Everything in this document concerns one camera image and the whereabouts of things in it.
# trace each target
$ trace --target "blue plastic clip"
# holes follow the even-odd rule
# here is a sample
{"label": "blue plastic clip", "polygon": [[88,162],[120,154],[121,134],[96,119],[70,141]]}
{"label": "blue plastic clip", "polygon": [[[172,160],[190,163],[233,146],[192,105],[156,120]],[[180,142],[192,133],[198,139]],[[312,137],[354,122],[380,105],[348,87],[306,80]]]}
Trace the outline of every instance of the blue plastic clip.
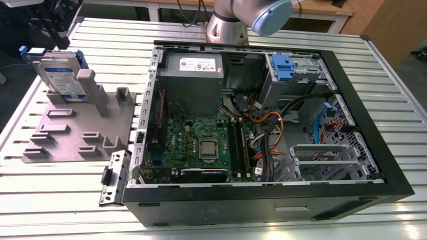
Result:
{"label": "blue plastic clip", "polygon": [[80,67],[82,69],[88,69],[89,66],[88,66],[88,63],[86,63],[86,60],[85,60],[85,56],[84,56],[84,54],[82,54],[82,52],[80,50],[74,52],[74,56],[76,56],[76,58],[78,60]]}
{"label": "blue plastic clip", "polygon": [[30,68],[33,68],[32,65],[29,64],[28,59],[26,59],[26,50],[28,50],[28,47],[20,46],[20,48],[18,48],[20,54],[18,54],[18,55],[20,55],[20,57],[25,60],[28,66],[29,66]]}
{"label": "blue plastic clip", "polygon": [[338,110],[338,108],[337,108],[337,107],[332,107],[328,102],[325,102],[324,105],[325,105],[325,107],[326,107],[326,109],[325,109],[325,116],[326,116],[328,118],[333,118],[333,117],[334,117],[334,114],[336,114],[336,112],[337,112],[337,110]]}
{"label": "blue plastic clip", "polygon": [[294,64],[289,56],[286,54],[273,54],[270,58],[277,80],[284,82],[289,81],[294,74]]}

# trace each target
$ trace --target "metal workbench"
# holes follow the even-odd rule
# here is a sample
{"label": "metal workbench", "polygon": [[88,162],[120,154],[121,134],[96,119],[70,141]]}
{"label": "metal workbench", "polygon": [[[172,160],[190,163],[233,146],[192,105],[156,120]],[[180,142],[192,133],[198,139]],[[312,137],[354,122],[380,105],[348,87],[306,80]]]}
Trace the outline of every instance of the metal workbench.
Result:
{"label": "metal workbench", "polygon": [[[106,162],[21,162],[48,102],[46,87],[36,78],[0,135],[0,236],[78,240],[360,240],[427,236],[427,115],[374,46],[352,35],[293,31],[269,37],[252,32],[248,35],[250,45],[334,51],[416,194],[340,220],[146,229],[125,207],[98,208]],[[142,100],[153,40],[205,41],[198,26],[94,18],[76,24],[69,38],[70,46],[84,52],[105,91],[128,87],[138,93],[137,103]]]}

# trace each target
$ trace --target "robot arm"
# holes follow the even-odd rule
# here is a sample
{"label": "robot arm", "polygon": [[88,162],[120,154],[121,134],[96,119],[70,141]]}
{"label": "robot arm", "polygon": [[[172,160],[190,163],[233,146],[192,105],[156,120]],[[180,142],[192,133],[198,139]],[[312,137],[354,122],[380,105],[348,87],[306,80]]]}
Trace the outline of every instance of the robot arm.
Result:
{"label": "robot arm", "polygon": [[292,14],[290,0],[214,0],[206,26],[212,43],[241,45],[248,41],[246,26],[261,36],[273,34]]}
{"label": "robot arm", "polygon": [[58,49],[69,46],[68,28],[81,5],[82,0],[0,0],[0,9],[8,17],[20,26],[37,28]]}

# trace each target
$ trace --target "power supply label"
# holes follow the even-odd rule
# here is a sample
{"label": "power supply label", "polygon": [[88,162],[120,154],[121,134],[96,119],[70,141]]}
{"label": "power supply label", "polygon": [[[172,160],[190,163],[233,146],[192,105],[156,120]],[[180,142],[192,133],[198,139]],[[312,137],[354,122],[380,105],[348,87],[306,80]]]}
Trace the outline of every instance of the power supply label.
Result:
{"label": "power supply label", "polygon": [[65,67],[46,67],[44,71],[53,88],[69,101],[78,101],[85,97],[85,91],[74,80],[74,72]]}
{"label": "power supply label", "polygon": [[213,58],[181,58],[178,60],[180,71],[216,72]]}

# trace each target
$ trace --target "ram slot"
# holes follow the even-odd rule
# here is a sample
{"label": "ram slot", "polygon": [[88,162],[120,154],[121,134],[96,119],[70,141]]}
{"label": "ram slot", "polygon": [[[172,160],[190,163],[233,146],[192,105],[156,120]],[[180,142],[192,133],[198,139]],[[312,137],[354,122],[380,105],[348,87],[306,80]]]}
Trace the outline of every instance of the ram slot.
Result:
{"label": "ram slot", "polygon": [[248,140],[246,140],[246,129],[245,123],[240,118],[240,129],[241,129],[241,143],[242,143],[242,173],[248,173],[249,169],[249,152],[248,152]]}
{"label": "ram slot", "polygon": [[229,120],[226,124],[226,133],[228,133],[228,152],[229,152],[229,161],[230,161],[230,172],[233,175],[240,173],[240,164],[237,159],[237,150],[236,150],[236,134],[234,134],[234,121]]}
{"label": "ram slot", "polygon": [[233,134],[234,134],[234,143],[236,143],[236,154],[237,154],[237,164],[238,164],[238,173],[244,173],[246,171],[245,165],[245,150],[244,150],[244,140],[242,140],[242,132],[241,132],[241,124],[240,122],[233,123]]}

